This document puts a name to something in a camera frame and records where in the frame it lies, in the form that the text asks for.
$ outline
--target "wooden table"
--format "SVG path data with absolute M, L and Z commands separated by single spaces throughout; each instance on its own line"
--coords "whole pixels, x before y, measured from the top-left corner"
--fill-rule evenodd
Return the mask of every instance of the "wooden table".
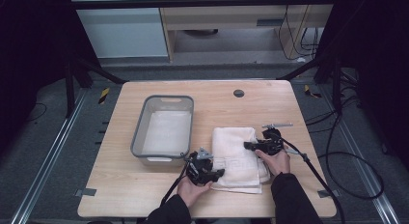
M 244 91 L 244 97 L 233 95 Z M 291 85 L 287 81 L 150 81 L 128 82 L 118 98 L 87 188 L 95 196 L 83 196 L 78 214 L 83 217 L 144 217 L 159 207 L 161 199 L 180 173 L 177 168 L 143 165 L 130 145 L 145 98 L 151 95 L 187 95 L 194 100 L 191 152 L 211 150 L 211 133 L 218 126 L 250 126 L 262 138 L 262 125 L 293 123 L 282 127 L 286 140 L 308 154 L 322 177 L 313 143 Z M 301 156 L 291 156 L 291 171 L 312 201 L 318 215 L 336 214 L 331 198 L 320 198 L 323 187 Z M 192 217 L 274 217 L 270 183 L 262 194 L 211 190 L 190 209 Z

